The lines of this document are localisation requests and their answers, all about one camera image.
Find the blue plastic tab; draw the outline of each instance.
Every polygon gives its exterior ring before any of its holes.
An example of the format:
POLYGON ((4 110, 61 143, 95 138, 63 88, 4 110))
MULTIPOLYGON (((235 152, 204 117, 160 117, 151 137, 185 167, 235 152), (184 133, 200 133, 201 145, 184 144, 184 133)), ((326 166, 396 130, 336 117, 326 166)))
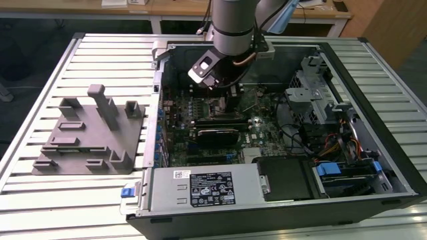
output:
POLYGON ((326 171, 323 170, 322 166, 316 166, 315 169, 318 170, 319 176, 323 176, 326 174, 326 171))
POLYGON ((133 198, 133 197, 135 197, 135 187, 123 188, 123 189, 121 189, 120 197, 121 197, 123 199, 125 199, 125 198, 133 198))
POLYGON ((335 162, 320 163, 315 169, 318 170, 319 176, 342 174, 340 167, 335 162))
POLYGON ((379 173, 383 170, 382 165, 378 161, 374 161, 374 168, 376 170, 376 173, 379 173))

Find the gray plastic block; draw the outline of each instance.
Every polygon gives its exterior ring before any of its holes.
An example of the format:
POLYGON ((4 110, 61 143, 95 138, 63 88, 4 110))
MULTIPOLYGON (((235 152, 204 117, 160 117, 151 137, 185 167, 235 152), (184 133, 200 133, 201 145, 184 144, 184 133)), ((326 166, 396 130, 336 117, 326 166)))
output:
POLYGON ((97 170, 105 170, 108 168, 108 165, 104 161, 104 159, 88 159, 85 160, 85 167, 91 171, 97 171, 97 170))
POLYGON ((55 171, 59 166, 51 159, 36 160, 32 165, 39 171, 55 171))
POLYGON ((125 151, 121 153, 120 157, 117 156, 117 153, 112 151, 109 155, 109 163, 116 169, 127 169, 133 164, 125 151))
POLYGON ((141 118, 141 110, 136 101, 127 101, 124 104, 124 111, 128 119, 141 118))
POLYGON ((80 140, 76 137, 53 137, 51 140, 51 144, 57 146, 60 145, 77 146, 79 143, 80 143, 80 140))
POLYGON ((83 121, 61 122, 57 126, 57 128, 64 131, 72 131, 72 130, 80 131, 80 130, 85 129, 85 127, 87 126, 83 121))
POLYGON ((104 95, 105 87, 101 84, 92 84, 88 87, 87 95, 93 98, 96 105, 97 105, 97 111, 99 115, 104 118, 104 121, 108 125, 108 128, 111 131, 115 131, 119 129, 119 123, 116 120, 117 116, 117 107, 113 103, 113 99, 107 99, 104 95))
POLYGON ((76 113, 76 110, 75 109, 79 109, 81 108, 81 105, 77 101, 77 98, 71 98, 71 97, 65 97, 61 101, 60 101, 60 104, 59 104, 59 110, 63 114, 63 116, 68 119, 68 120, 75 120, 77 121, 79 120, 79 116, 77 116, 77 113, 76 113))
POLYGON ((133 170, 144 106, 136 101, 115 105, 104 86, 91 85, 96 105, 80 105, 76 98, 60 104, 60 116, 33 175, 129 174, 133 170))

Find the motherboard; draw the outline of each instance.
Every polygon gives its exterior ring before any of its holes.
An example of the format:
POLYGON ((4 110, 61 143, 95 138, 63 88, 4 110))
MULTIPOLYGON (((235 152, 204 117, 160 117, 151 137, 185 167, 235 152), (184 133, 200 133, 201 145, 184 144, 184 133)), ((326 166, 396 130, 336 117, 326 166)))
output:
POLYGON ((280 95, 263 86, 242 86, 240 90, 239 103, 227 112, 222 107, 224 99, 208 94, 197 97, 183 91, 176 97, 164 98, 169 167, 243 164, 248 153, 254 152, 254 157, 291 154, 275 116, 280 95), (228 126, 238 128, 234 144, 222 146, 216 142, 200 147, 195 137, 197 122, 223 123, 213 127, 216 130, 228 129, 228 126))

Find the white sticker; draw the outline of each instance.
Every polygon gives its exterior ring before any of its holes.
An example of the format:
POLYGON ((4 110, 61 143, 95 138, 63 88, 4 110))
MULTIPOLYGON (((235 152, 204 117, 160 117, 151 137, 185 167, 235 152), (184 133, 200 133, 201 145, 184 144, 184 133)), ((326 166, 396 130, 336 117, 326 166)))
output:
POLYGON ((148 11, 128 11, 129 14, 147 14, 148 11))
POLYGON ((335 15, 335 18, 338 18, 338 19, 350 19, 351 16, 348 16, 348 15, 335 15))
POLYGON ((175 179, 189 179, 189 174, 192 174, 191 170, 173 171, 175 179))

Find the wooden cabinet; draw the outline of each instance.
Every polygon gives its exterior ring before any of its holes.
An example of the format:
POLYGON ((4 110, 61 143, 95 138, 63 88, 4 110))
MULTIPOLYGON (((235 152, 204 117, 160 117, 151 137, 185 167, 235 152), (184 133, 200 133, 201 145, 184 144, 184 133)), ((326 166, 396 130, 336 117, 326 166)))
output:
POLYGON ((396 70, 427 35, 427 0, 344 0, 342 37, 366 37, 396 70))

